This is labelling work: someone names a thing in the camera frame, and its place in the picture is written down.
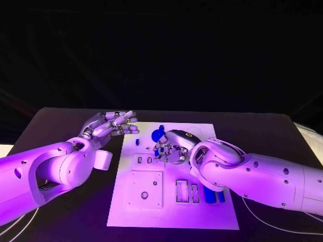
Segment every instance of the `robotic hand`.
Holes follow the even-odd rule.
[[[78,137],[0,158],[0,226],[79,186],[92,168],[108,170],[113,154],[98,149],[111,136],[140,132],[128,124],[134,116],[133,111],[98,113]]]
[[[287,160],[247,154],[228,142],[170,130],[154,151],[172,164],[190,164],[190,174],[219,192],[228,187],[241,197],[271,207],[323,216],[323,170]]]

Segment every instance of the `cable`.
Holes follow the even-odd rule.
[[[10,230],[10,228],[20,222],[20,220],[23,219],[25,215],[22,217],[19,217],[19,219],[14,221],[14,223],[10,225],[10,227],[0,233],[0,236]]]
[[[254,215],[254,217],[264,223],[267,224],[270,227],[279,229],[279,230],[283,230],[284,232],[290,232],[290,233],[299,233],[299,234],[310,234],[310,235],[322,235],[323,236],[323,233],[309,233],[309,232],[297,232],[297,231],[291,231],[291,230],[287,230],[287,229],[283,229],[283,228],[279,228],[276,226],[273,226],[271,224],[266,223],[254,214],[254,212],[251,211],[250,207],[247,206],[247,209],[248,211],[251,212],[251,214]]]
[[[32,217],[32,219],[29,220],[29,223],[26,224],[25,228],[22,229],[22,231],[17,233],[17,235],[13,237],[13,239],[12,239],[9,242],[14,241],[14,239],[16,239],[16,238],[19,237],[19,235],[22,234],[23,230],[27,228],[27,226],[29,226],[29,224],[30,224],[30,222],[32,222],[32,220],[33,220],[33,218],[35,218],[35,216],[36,216],[37,210],[39,210],[39,208],[36,209],[36,212],[35,212],[35,214],[33,214],[33,217]]]
[[[317,218],[316,216],[313,216],[312,214],[309,213],[304,213],[306,215],[309,215],[310,217],[313,217],[315,219],[317,219],[322,223],[323,223],[323,219]]]

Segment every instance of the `dark table surface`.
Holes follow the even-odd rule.
[[[111,110],[43,108],[10,154],[76,137],[85,120],[100,111]],[[141,110],[137,111],[137,117],[143,122],[214,124],[216,137],[235,144],[247,153],[274,156],[322,169],[296,126],[283,114]],[[14,241],[323,241],[323,236],[287,233],[263,224],[234,192],[240,230],[107,227],[123,139],[114,137],[104,147],[114,154],[110,170],[94,169],[87,182],[40,207],[29,227]],[[247,204],[271,225],[289,230],[323,233],[323,223],[302,212],[271,208],[250,200]],[[32,215],[33,212],[25,216],[0,237],[0,241],[14,237]]]

